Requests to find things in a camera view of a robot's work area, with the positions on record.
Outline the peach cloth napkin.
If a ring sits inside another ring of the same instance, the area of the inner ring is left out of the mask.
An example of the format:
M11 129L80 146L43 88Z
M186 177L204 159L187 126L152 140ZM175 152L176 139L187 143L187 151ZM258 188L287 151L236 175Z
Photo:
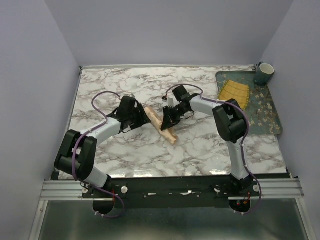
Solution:
M146 106L144 111L147 117L150 119L153 127L158 131L158 133L167 140L171 145L174 145L178 140L178 136L175 134L174 129L171 127L166 130L161 130L161 126L163 123L163 118L161 118L152 107Z

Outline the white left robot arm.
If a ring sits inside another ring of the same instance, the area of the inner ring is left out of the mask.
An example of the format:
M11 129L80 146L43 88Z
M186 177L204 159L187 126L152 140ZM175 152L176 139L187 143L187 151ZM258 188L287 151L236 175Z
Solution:
M150 123L144 107L134 97L124 96L119 107L104 116L95 126L82 130L68 130L56 156L54 167L79 180L93 185L101 198L111 191L110 176L94 166L97 147L126 129L135 130Z

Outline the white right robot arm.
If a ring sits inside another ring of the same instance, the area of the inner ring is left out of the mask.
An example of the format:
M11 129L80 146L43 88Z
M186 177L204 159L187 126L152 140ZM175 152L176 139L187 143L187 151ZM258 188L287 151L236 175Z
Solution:
M214 117L219 136L227 143L231 161L230 191L241 196L247 192L253 181L253 174L246 164L244 140L249 134L249 120L235 99L216 100L200 94L190 94L183 84L170 88L176 100L176 106L167 105L163 108L161 130L176 126L181 116L187 112L199 112Z

